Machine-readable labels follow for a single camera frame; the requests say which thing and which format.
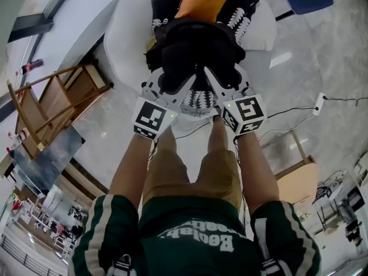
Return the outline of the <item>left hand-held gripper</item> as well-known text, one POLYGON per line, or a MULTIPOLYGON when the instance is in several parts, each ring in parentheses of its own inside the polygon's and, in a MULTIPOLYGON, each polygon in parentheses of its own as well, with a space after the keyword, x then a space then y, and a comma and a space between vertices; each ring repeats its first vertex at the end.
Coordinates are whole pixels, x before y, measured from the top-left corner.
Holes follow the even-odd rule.
POLYGON ((143 82, 138 96, 132 122, 135 134, 158 141, 162 133, 172 125, 181 113, 181 104, 196 80, 196 75, 187 78, 176 89, 160 88, 159 78, 163 69, 152 72, 148 82, 143 82))

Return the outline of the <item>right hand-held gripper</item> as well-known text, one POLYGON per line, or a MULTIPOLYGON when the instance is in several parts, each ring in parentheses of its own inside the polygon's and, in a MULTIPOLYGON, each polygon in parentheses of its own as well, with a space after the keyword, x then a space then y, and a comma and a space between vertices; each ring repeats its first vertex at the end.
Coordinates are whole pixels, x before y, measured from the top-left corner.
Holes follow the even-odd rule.
POLYGON ((238 64, 235 64, 235 70, 240 75, 239 88, 243 89, 223 88, 214 73, 208 67, 204 67, 207 82, 220 99, 221 118, 236 136, 240 136, 258 130, 267 114, 260 94, 256 94, 249 87, 246 71, 238 64))

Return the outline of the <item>black backpack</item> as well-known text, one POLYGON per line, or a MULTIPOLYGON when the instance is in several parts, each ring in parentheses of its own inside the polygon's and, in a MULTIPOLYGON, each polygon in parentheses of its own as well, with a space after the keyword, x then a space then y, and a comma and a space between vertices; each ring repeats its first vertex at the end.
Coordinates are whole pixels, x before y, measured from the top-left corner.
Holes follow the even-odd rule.
POLYGON ((174 94, 185 80, 195 75, 194 89, 208 91, 204 68, 210 69, 225 89, 237 88, 241 76, 235 65, 246 56, 230 27, 192 18, 179 18, 160 26, 156 43, 146 53, 151 71, 162 68, 159 87, 174 94))

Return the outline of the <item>white beanbag chair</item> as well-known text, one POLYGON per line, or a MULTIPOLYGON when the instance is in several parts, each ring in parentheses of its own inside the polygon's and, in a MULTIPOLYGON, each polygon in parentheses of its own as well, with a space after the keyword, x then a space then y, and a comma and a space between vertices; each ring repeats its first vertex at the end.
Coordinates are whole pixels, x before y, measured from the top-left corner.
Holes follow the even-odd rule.
MULTIPOLYGON (((258 15, 261 6, 262 0, 259 0, 256 11, 251 17, 251 21, 258 15)), ((127 3, 123 2, 117 13, 119 22, 117 24, 111 24, 111 33, 105 35, 105 52, 119 80, 135 89, 140 96, 143 82, 148 82, 153 72, 148 68, 145 56, 147 50, 155 43, 155 35, 152 31, 152 14, 150 19, 151 31, 149 33, 145 31, 142 22, 138 22, 136 26, 129 26, 127 30, 124 30, 122 24, 127 20, 126 8, 127 3)), ((247 49, 252 48, 250 41, 254 38, 255 29, 250 22, 241 40, 241 46, 244 48, 245 52, 247 49)), ((218 106, 214 107, 207 116, 215 112, 221 113, 220 103, 218 106)))

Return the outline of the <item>person's right forearm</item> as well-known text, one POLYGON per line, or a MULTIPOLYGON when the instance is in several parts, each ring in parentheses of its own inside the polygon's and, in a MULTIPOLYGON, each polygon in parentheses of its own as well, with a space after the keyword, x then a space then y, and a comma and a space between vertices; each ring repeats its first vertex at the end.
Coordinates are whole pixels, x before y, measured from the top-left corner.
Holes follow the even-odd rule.
POLYGON ((248 133, 237 139, 243 194, 249 213, 260 206, 279 200, 279 188, 256 134, 248 133))

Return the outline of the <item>person's left forearm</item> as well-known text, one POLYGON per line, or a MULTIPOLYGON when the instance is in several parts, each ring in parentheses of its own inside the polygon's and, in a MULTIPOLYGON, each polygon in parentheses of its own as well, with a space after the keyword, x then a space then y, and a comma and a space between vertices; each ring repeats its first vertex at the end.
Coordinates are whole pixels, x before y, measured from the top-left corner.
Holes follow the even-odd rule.
POLYGON ((113 176, 109 193, 124 196, 138 210, 145 184, 152 140, 135 134, 113 176))

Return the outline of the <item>person's left leg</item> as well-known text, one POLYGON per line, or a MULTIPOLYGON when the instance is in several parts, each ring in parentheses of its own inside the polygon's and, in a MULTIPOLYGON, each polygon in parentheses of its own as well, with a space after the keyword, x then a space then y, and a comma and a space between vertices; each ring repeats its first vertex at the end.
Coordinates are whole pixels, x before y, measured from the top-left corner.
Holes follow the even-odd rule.
POLYGON ((175 154, 177 153, 177 142, 171 126, 169 126, 158 138, 157 150, 158 152, 170 151, 175 154))

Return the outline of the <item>person's right leg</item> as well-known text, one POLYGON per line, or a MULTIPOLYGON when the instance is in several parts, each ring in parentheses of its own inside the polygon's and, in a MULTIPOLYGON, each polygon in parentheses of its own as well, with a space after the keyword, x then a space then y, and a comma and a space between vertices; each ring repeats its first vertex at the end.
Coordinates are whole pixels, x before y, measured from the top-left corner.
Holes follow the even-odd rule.
POLYGON ((212 130, 208 140, 208 153, 228 150, 229 142, 224 120, 219 115, 215 115, 212 118, 212 123, 212 130))

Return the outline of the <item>black white striped blanket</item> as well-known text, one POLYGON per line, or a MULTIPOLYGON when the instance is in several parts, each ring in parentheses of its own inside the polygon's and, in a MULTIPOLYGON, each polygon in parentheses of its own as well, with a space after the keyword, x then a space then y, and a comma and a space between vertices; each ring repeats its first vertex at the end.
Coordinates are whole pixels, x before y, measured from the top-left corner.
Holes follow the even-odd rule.
MULTIPOLYGON (((181 0, 151 0, 152 6, 152 31, 156 30, 175 18, 181 0)), ((226 0, 224 6, 217 15, 216 22, 230 27, 235 35, 237 44, 244 50, 241 41, 251 22, 251 17, 256 11, 259 0, 226 0)), ((185 96, 181 104, 183 114, 193 117, 207 116, 210 111, 218 106, 219 98, 214 94, 209 85, 208 91, 194 89, 194 84, 185 96)))

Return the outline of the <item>white power strip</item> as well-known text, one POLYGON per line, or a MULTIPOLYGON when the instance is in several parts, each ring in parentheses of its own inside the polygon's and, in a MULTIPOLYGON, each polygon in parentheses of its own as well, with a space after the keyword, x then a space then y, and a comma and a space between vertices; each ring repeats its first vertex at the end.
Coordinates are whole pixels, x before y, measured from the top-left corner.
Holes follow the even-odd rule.
POLYGON ((318 116, 320 114, 325 100, 326 100, 325 94, 323 92, 319 92, 312 112, 314 116, 318 116))

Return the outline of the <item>light wooden side table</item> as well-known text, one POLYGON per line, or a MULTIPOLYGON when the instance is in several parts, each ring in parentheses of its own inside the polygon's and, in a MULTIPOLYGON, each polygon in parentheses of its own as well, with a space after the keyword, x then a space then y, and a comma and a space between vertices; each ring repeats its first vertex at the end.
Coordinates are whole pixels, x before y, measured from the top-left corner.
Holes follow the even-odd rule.
POLYGON ((54 72, 15 90, 6 82, 18 113, 15 133, 33 160, 114 84, 104 79, 97 61, 54 72))

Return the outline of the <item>brown wooden platform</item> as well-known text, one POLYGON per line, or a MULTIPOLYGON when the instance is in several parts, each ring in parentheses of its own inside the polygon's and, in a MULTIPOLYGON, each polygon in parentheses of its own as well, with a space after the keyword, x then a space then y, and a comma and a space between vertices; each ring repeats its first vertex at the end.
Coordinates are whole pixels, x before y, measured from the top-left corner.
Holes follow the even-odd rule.
POLYGON ((71 158, 65 166, 59 176, 59 181, 87 204, 90 204, 96 197, 108 193, 108 189, 95 179, 75 158, 71 158))

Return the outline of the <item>dark bottle red label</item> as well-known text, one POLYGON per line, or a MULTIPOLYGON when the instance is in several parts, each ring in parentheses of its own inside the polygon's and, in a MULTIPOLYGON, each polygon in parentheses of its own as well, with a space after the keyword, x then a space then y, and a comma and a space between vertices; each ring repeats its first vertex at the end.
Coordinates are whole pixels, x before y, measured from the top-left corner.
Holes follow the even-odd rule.
POLYGON ((32 70, 41 67, 44 64, 42 59, 37 59, 35 61, 29 62, 27 64, 24 64, 21 68, 20 68, 20 74, 21 75, 25 75, 29 72, 31 72, 32 70))

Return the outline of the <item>marble print panel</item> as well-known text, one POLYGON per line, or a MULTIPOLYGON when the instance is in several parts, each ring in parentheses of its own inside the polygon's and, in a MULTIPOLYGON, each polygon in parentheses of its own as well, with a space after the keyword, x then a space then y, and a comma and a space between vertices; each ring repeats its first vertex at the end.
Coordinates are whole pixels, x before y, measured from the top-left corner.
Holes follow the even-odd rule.
POLYGON ((69 164, 75 153, 84 144, 85 139, 73 126, 58 134, 53 143, 31 159, 23 146, 10 152, 15 164, 17 177, 36 196, 43 198, 69 164))

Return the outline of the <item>person's green shirt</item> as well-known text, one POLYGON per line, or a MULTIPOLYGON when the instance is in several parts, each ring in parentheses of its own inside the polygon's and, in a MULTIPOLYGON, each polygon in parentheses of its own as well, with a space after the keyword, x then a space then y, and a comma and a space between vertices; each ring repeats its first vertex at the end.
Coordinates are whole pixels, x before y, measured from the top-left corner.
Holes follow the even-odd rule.
POLYGON ((93 202, 68 276, 317 276, 317 244, 285 201, 260 206, 248 239, 233 205, 215 198, 121 195, 93 202))

